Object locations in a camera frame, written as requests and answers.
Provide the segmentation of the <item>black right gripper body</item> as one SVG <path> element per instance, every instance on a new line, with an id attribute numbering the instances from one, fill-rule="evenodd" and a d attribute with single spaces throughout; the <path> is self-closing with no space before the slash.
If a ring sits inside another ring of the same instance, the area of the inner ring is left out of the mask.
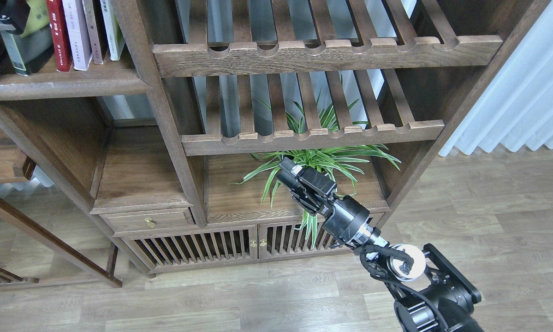
<path id="1" fill-rule="evenodd" d="M 318 231 L 310 219 L 320 214 L 325 218 L 322 228 L 338 241 L 338 246 L 340 243 L 346 246 L 370 244 L 369 210 L 350 196 L 339 198 L 333 192 L 336 187 L 334 184 L 323 190 L 297 184 L 290 190 L 292 198 L 309 216 L 303 217 L 299 229 L 307 230 L 306 239 L 311 233 L 316 237 Z"/>

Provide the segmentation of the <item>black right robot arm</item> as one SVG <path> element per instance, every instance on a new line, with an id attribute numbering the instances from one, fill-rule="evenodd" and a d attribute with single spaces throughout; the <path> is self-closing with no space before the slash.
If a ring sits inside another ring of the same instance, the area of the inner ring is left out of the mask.
<path id="1" fill-rule="evenodd" d="M 369 210 L 350 196 L 338 197 L 337 184 L 314 168 L 289 158 L 279 163 L 278 180 L 322 228 L 359 256 L 370 276 L 392 294 L 394 312 L 405 332 L 480 332 L 471 317 L 482 296 L 432 244 L 391 245 L 369 225 Z"/>

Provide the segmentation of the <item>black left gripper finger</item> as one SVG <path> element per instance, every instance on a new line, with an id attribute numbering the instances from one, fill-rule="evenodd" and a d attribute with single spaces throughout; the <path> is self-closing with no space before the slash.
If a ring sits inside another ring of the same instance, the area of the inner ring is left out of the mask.
<path id="1" fill-rule="evenodd" d="M 0 0 L 0 31 L 21 35 L 29 14 L 30 5 L 25 0 Z"/>

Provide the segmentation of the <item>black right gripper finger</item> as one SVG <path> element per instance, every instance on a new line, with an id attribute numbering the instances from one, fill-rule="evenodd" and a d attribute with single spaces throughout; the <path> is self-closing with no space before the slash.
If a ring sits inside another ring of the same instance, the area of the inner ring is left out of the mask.
<path id="1" fill-rule="evenodd" d="M 303 167 L 285 157 L 279 163 L 280 171 L 285 171 L 299 179 L 315 191 L 316 196 L 331 199 L 337 189 L 337 183 L 312 167 Z"/>
<path id="2" fill-rule="evenodd" d="M 291 192 L 293 200 L 295 200 L 306 212 L 318 212 L 319 200 L 316 198 L 314 190 L 288 172 L 279 171 L 277 177 Z"/>

